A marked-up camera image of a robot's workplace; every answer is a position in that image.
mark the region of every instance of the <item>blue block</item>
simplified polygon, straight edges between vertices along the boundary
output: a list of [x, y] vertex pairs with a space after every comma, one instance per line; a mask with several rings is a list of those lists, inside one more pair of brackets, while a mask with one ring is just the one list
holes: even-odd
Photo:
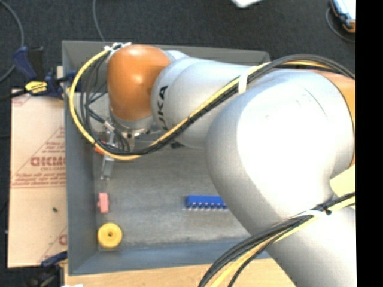
[[227, 209], [224, 200], [220, 196], [202, 195], [187, 196], [185, 207], [188, 209]]

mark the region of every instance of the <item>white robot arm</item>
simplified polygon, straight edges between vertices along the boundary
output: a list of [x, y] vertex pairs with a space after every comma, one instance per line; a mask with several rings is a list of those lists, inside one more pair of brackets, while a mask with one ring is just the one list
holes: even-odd
[[[328, 70], [270, 67], [252, 79], [249, 66], [129, 45], [108, 61], [111, 119], [121, 132], [139, 135], [155, 123], [165, 134], [147, 152], [118, 154], [88, 139], [119, 160], [169, 139], [204, 148], [217, 191], [257, 234], [331, 200], [331, 178], [354, 164], [355, 80]], [[356, 286], [355, 210], [326, 216], [268, 252], [297, 286]]]

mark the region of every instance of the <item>yellow cylinder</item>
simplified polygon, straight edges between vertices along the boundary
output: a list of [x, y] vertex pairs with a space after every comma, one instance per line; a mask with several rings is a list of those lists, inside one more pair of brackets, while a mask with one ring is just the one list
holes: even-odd
[[97, 232], [99, 244], [106, 249], [116, 248], [123, 237], [121, 228], [115, 223], [105, 223]]

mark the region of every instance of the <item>cardboard sheet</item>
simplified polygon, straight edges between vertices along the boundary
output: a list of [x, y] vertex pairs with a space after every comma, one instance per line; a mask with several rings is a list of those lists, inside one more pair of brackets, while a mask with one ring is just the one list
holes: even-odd
[[68, 242], [63, 101], [26, 94], [11, 112], [9, 268], [40, 265]]

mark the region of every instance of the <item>gray box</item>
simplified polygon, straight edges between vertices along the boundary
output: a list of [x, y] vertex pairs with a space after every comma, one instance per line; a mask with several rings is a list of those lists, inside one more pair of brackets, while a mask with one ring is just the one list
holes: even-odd
[[[63, 71], [79, 70], [105, 44], [64, 41]], [[265, 52], [219, 48], [158, 46], [204, 59], [243, 65], [270, 61]], [[100, 69], [100, 80], [106, 67]], [[101, 101], [107, 114], [107, 97]], [[101, 155], [82, 137], [65, 107], [68, 200], [68, 273], [93, 274], [147, 268], [209, 264], [249, 236], [229, 210], [188, 210], [189, 194], [218, 195], [203, 150], [169, 146], [133, 162], [116, 162], [101, 180]], [[106, 191], [110, 212], [100, 215], [97, 194]], [[124, 238], [116, 250], [98, 245], [97, 230], [118, 224]], [[259, 258], [268, 257], [263, 253]]]

